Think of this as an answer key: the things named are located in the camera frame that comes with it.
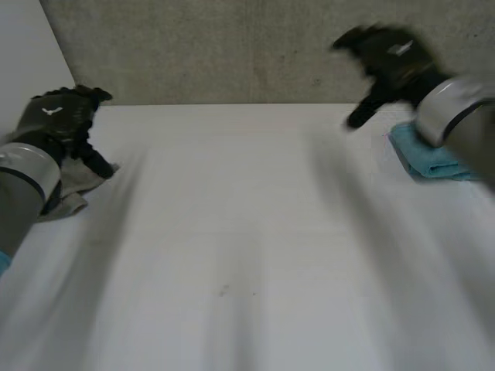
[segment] white logo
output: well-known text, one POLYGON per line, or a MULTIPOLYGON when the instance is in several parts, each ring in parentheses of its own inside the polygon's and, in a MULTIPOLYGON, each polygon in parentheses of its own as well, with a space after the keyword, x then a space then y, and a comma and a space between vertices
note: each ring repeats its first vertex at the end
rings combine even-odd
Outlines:
POLYGON ((57 112, 60 112, 63 108, 62 107, 57 107, 54 110, 46 110, 45 108, 42 108, 41 111, 45 112, 47 115, 51 116, 52 114, 56 114, 57 112))
POLYGON ((401 56, 405 52, 409 51, 412 46, 412 40, 404 45, 394 45, 389 50, 389 54, 395 54, 396 56, 401 56))

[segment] silver metal cylinder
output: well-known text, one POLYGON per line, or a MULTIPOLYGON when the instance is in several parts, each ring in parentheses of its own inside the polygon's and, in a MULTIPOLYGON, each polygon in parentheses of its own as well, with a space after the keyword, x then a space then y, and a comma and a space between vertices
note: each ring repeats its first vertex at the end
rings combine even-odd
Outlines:
POLYGON ((483 104, 461 120, 445 146, 495 191, 495 103, 483 104))
POLYGON ((46 201, 60 180, 58 164, 46 152, 25 143, 8 143, 0 147, 0 169, 31 179, 46 201))
POLYGON ((43 209, 44 200, 25 179, 0 172, 0 251, 14 257, 43 209))

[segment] black band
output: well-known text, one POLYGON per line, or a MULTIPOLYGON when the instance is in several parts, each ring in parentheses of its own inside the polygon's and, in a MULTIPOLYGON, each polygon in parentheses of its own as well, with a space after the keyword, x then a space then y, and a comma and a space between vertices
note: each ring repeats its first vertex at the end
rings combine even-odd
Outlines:
POLYGON ((476 102, 475 104, 470 105, 465 109, 464 111, 461 111, 457 116, 455 116, 452 121, 449 122, 445 130, 443 131, 442 135, 442 141, 445 141, 447 137, 449 136, 450 132, 454 130, 454 128, 457 126, 459 122, 464 120, 469 114, 473 113, 475 110, 480 108, 481 106, 485 104, 491 104, 495 103, 495 100, 488 99, 488 100, 481 100, 480 102, 476 102))
POLYGON ((14 170, 13 168, 4 168, 3 166, 0 166, 0 172, 6 172, 7 174, 14 175, 17 178, 20 178, 23 181, 29 183, 39 193, 39 196, 43 200, 43 203, 45 203, 45 201, 46 201, 45 192, 43 191, 43 188, 41 188, 41 186, 39 186, 39 184, 36 183, 36 181, 34 179, 28 177, 23 172, 20 172, 18 170, 14 170))

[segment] white wall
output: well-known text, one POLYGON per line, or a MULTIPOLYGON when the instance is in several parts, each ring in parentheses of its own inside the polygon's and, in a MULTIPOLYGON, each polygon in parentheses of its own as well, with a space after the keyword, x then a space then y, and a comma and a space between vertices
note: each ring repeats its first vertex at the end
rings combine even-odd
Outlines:
POLYGON ((37 0, 0 2, 0 136, 29 98, 74 80, 37 0))

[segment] black glove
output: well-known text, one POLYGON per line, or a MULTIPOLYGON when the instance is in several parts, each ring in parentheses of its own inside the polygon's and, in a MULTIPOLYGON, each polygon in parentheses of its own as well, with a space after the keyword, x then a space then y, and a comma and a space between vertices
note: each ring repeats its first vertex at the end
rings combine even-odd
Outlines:
POLYGON ((111 165, 87 142, 93 116, 100 103, 112 96, 100 89, 82 85, 62 87, 34 97, 24 110, 14 133, 14 141, 27 143, 51 155, 60 165, 62 160, 81 158, 84 164, 102 178, 114 174, 111 165))
POLYGON ((405 100, 416 108, 449 76, 440 73, 432 54, 407 29, 356 27, 333 44, 358 58, 374 85, 357 109, 347 118, 349 128, 359 128, 386 103, 405 100))

